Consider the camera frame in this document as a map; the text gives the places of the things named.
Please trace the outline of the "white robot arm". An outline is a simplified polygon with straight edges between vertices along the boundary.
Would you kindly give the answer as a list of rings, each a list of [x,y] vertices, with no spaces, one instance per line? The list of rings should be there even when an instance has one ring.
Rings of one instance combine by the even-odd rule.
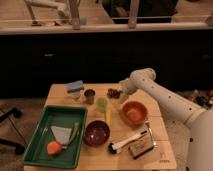
[[[213,171],[213,108],[198,104],[155,82],[152,68],[133,71],[120,81],[121,89],[131,95],[143,90],[190,129],[186,171]]]

